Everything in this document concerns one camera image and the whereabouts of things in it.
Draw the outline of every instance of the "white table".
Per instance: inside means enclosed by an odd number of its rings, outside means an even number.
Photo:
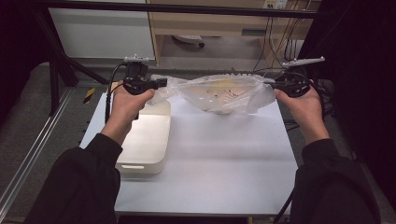
[[[277,214],[297,164],[277,102],[254,115],[216,115],[169,99],[172,121],[164,170],[123,175],[121,214],[260,216]],[[103,127],[104,97],[81,143]]]

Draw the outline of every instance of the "gray floor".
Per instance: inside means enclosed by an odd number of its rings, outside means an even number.
[[[164,40],[161,64],[150,67],[150,72],[161,75],[184,77],[187,79],[210,74],[251,72],[260,55],[260,45],[254,38],[204,37],[205,47],[183,44],[168,36]],[[81,60],[103,77],[109,77],[112,67],[109,62]],[[264,68],[265,61],[258,68]],[[7,218],[24,217],[31,207],[47,173],[56,158],[67,148],[78,145],[88,127],[88,122],[106,86],[95,83],[90,78],[78,75],[81,82],[72,90],[72,96],[65,110],[43,146],[29,176],[21,186],[15,201],[9,208]],[[88,104],[83,104],[88,89],[95,87],[95,94]],[[280,105],[282,116],[290,118],[288,109]],[[7,122],[0,129],[0,193],[3,194],[8,183],[16,174],[24,157],[44,127],[50,112],[50,76],[47,66],[35,69],[24,89],[20,101],[12,109]],[[338,125],[331,116],[325,122],[331,137],[335,140],[340,153],[351,157],[349,145]],[[297,163],[302,164],[301,149],[303,137],[298,129],[288,132]],[[396,223],[395,212],[376,186],[366,166],[362,165],[375,191],[380,206],[383,223]],[[256,220],[255,223],[266,223]]]

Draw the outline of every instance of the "black sleeve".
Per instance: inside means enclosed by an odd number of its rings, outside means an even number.
[[[120,173],[115,164],[121,152],[100,133],[85,150],[66,150],[53,164],[24,223],[117,223]]]
[[[306,146],[303,160],[295,179],[291,223],[380,223],[361,166],[339,156],[333,140]]]

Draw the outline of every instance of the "white plastic container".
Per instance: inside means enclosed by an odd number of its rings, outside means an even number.
[[[134,120],[116,167],[125,174],[158,174],[166,162],[171,104],[146,105]]]

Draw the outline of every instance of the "white cabinet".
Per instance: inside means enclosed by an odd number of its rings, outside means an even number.
[[[155,60],[147,12],[60,8],[49,12],[69,57],[121,59],[137,54]]]

